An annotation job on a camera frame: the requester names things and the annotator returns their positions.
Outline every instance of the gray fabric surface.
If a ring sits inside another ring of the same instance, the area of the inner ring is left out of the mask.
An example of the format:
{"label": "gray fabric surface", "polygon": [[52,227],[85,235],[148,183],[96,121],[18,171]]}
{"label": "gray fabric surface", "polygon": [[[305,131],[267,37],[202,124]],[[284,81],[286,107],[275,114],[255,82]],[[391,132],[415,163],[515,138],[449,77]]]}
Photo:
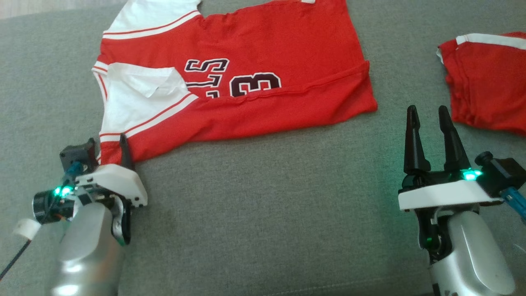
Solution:
{"label": "gray fabric surface", "polygon": [[[204,14],[265,0],[207,1]],[[436,47],[466,33],[525,31],[526,3],[348,1],[379,111],[253,139],[188,144],[138,166],[150,204],[133,213],[122,295],[416,295],[431,292],[413,214],[398,210],[406,108],[416,104],[426,156],[444,160],[438,107],[449,106]],[[93,65],[120,6],[0,22],[0,265],[22,240],[35,192],[61,175],[58,152],[97,135]],[[526,164],[526,139],[457,125],[470,159]],[[526,294],[524,225],[507,206],[483,218]],[[43,295],[63,226],[43,227],[0,283]]]}

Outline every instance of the folded red garment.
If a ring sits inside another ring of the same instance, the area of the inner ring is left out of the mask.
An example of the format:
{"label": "folded red garment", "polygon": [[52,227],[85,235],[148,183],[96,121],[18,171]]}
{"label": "folded red garment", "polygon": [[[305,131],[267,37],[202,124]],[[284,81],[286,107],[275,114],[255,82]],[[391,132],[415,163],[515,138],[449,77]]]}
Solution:
{"label": "folded red garment", "polygon": [[456,122],[526,135],[526,33],[468,34],[439,46]]}

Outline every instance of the red jersey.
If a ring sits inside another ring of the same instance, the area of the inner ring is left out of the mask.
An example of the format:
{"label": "red jersey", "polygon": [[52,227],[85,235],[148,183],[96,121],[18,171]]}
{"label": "red jersey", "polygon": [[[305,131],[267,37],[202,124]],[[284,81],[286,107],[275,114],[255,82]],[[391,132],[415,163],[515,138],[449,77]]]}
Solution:
{"label": "red jersey", "polygon": [[130,0],[93,72],[105,104],[101,163],[186,142],[336,124],[373,112],[345,0],[276,1],[203,17],[199,0]]}

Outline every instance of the black cable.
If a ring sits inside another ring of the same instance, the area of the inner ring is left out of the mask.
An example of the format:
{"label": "black cable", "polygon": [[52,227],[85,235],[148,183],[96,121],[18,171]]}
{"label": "black cable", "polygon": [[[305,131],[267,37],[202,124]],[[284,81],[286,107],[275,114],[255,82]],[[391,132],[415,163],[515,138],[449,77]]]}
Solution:
{"label": "black cable", "polygon": [[15,264],[16,260],[18,260],[18,258],[20,258],[20,256],[22,255],[22,253],[24,253],[24,251],[27,249],[27,247],[29,246],[29,244],[31,243],[31,240],[27,240],[27,242],[24,244],[24,246],[20,249],[20,251],[18,251],[18,253],[16,253],[15,257],[11,260],[11,262],[9,262],[9,264],[7,265],[7,267],[4,269],[4,271],[2,271],[2,274],[0,274],[0,281],[2,281],[2,279],[4,278],[4,276],[7,274],[7,272],[9,271],[9,269],[11,269],[11,267],[13,267],[13,265]]}

